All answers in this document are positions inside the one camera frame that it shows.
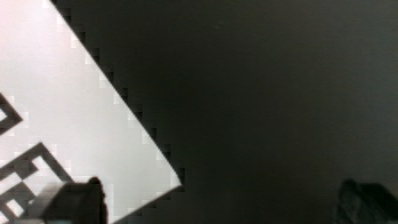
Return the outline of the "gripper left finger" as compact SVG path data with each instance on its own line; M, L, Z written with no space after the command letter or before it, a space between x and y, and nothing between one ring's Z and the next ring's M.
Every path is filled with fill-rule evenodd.
M24 224L109 224L104 184L50 184L24 212Z

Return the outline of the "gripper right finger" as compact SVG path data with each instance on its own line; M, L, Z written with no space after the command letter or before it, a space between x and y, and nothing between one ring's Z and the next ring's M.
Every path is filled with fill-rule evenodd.
M336 224L398 224L398 198L383 184L345 180L338 194Z

